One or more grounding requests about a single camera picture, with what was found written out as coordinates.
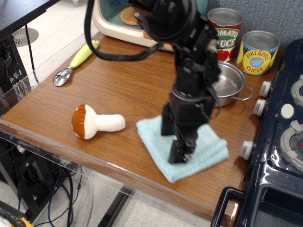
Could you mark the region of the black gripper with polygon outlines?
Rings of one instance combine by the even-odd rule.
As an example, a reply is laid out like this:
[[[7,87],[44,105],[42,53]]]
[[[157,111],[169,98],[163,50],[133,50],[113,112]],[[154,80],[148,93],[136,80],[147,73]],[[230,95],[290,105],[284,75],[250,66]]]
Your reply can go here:
[[[192,158],[196,148],[197,129],[208,123],[215,99],[208,92],[186,96],[178,91],[169,95],[162,111],[162,136],[176,135],[169,155],[170,164],[185,163]]]

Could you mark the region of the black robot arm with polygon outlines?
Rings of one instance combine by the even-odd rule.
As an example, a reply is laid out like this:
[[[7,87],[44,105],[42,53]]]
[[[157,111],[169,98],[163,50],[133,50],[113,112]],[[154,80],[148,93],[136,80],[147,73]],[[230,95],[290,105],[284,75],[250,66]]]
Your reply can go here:
[[[170,44],[176,80],[164,106],[161,134],[175,135],[169,163],[187,162],[196,148],[197,130],[209,122],[219,98],[213,88],[220,69],[216,29],[194,0],[131,0],[138,24],[154,41]]]

